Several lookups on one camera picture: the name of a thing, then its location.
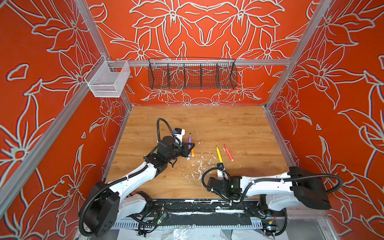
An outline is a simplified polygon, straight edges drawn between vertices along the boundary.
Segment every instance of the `wooden tabletop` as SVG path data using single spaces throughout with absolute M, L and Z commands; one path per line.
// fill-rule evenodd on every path
M 174 168 L 167 169 L 136 191 L 152 198 L 218 198 L 201 184 L 201 175 L 219 162 L 216 145 L 224 166 L 232 175 L 270 176 L 288 171 L 288 166 L 273 136 L 264 111 L 259 106 L 135 106 L 110 168 L 107 182 L 119 179 L 137 168 L 157 145 L 156 120 L 164 118 L 172 129 L 185 129 L 196 144 L 190 160 L 179 157 Z M 170 136 L 160 122 L 161 138 Z M 234 161 L 224 151 L 228 147 Z

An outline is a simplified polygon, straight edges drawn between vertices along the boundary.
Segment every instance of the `pink marker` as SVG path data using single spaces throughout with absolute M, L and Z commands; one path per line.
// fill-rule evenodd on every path
M 226 145 L 224 145 L 224 149 L 227 152 L 229 159 L 231 159 L 231 161 L 233 161 L 233 157 L 232 157 L 231 153 L 229 152 L 229 150 L 228 150 Z

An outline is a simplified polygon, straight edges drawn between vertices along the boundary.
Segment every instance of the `white mesh tray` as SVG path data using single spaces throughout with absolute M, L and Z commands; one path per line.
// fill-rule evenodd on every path
M 84 79 L 95 97 L 118 98 L 130 73 L 127 61 L 121 71 L 118 71 L 114 67 L 109 67 L 108 61 L 102 56 Z

